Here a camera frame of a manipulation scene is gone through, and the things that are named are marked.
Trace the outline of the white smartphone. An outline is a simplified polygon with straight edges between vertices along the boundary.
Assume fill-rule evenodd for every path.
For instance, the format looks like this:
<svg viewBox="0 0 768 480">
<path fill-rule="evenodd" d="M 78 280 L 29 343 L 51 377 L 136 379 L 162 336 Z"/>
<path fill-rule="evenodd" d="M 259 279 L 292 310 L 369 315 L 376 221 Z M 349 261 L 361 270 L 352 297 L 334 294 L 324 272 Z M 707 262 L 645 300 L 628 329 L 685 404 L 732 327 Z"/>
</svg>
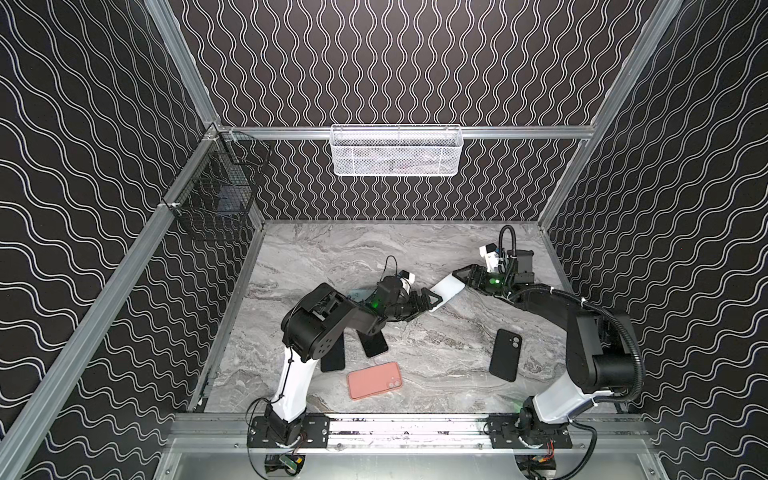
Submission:
<svg viewBox="0 0 768 480">
<path fill-rule="evenodd" d="M 435 312 L 444 306 L 448 301 L 453 299 L 456 295 L 461 293 L 466 284 L 456 278 L 453 274 L 449 274 L 440 280 L 436 285 L 430 288 L 430 291 L 440 297 L 440 301 L 432 306 L 431 312 Z"/>
</svg>

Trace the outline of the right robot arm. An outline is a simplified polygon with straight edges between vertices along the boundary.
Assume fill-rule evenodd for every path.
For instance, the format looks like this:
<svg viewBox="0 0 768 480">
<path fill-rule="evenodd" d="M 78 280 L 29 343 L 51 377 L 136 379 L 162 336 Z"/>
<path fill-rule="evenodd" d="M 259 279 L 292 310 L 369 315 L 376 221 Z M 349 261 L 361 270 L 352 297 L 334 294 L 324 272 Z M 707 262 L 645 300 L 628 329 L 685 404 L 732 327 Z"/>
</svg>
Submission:
<svg viewBox="0 0 768 480">
<path fill-rule="evenodd" d="M 531 250 L 490 244 L 481 248 L 481 254 L 484 263 L 456 269 L 450 278 L 566 333 L 566 372 L 526 400 L 520 411 L 524 420 L 531 425 L 560 425 L 599 403 L 621 404 L 639 396 L 646 369 L 627 314 L 537 282 Z"/>
</svg>

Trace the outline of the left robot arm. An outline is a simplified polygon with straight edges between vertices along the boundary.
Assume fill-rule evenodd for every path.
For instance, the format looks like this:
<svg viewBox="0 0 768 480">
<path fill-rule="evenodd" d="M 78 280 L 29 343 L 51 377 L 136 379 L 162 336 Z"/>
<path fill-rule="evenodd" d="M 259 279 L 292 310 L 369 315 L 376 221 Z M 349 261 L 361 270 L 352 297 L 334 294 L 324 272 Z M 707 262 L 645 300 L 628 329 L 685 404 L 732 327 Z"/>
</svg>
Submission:
<svg viewBox="0 0 768 480">
<path fill-rule="evenodd" d="M 268 415 L 284 424 L 306 412 L 306 397 L 317 363 L 347 329 L 373 337 L 392 322 L 410 322 L 437 307 L 443 297 L 417 289 L 408 276 L 382 277 L 366 296 L 354 300 L 328 283 L 302 297 L 281 322 L 284 365 Z"/>
</svg>

